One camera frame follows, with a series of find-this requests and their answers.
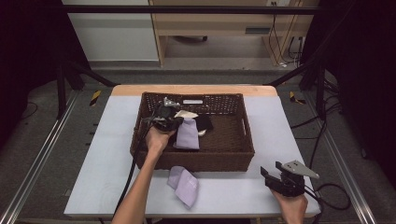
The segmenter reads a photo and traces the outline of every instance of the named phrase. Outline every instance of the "tabletop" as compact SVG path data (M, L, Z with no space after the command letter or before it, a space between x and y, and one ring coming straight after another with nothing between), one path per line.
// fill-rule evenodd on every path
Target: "tabletop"
M108 99L64 213L70 217L112 217L132 164L130 146L141 93L242 93L255 155L246 172L196 172L197 201L187 209L167 186L169 171L156 170L148 192L147 217L280 217L260 167L279 176L276 161L304 163L273 87L210 85L121 85ZM137 175L135 168L133 181ZM312 187L310 179L305 184ZM306 216L319 213L307 196Z

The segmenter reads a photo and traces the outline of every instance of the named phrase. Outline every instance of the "purple cloth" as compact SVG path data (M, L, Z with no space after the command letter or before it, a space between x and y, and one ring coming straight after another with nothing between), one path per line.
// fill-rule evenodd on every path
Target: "purple cloth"
M169 174L169 178L168 178L168 185L172 188L172 189L176 189L177 188L177 184L178 184L178 180L181 177L181 173L185 170L184 167L182 166L174 166L171 169L171 172Z
M176 196L190 209L198 196L198 180L184 167L174 166L168 178L168 185L175 189Z
M176 148L199 149L198 130L195 119L185 118L177 130Z

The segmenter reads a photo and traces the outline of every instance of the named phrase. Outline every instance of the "brown wicker basket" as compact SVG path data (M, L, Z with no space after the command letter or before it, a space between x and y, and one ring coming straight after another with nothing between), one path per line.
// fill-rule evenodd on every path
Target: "brown wicker basket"
M200 149L190 151L172 147L172 139L163 151L155 169L170 170L183 166L190 172L246 171L254 156L248 117L242 94L196 94L181 95L144 92L134 128L131 153L137 147L138 136L146 129L143 118L152 114L155 105L164 97L180 103L181 109L197 114L209 115L214 129L199 137ZM186 100L202 101L201 104L183 104ZM147 156L143 144L136 164L142 167Z

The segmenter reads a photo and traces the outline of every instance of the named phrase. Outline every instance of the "basket handle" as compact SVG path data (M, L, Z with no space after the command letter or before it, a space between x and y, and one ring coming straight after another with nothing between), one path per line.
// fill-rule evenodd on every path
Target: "basket handle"
M244 119L241 119L242 122L242 131L244 131L244 136L247 135L247 127L245 126L245 121Z
M183 105L201 105L203 100L183 100Z

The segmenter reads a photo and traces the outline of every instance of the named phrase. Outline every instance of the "wooden table edge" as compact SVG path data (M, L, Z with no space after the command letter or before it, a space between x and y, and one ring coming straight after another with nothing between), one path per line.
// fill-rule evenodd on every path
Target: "wooden table edge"
M177 94L242 93L246 96L277 96L273 86L256 85L119 85L111 96L141 95L145 91Z

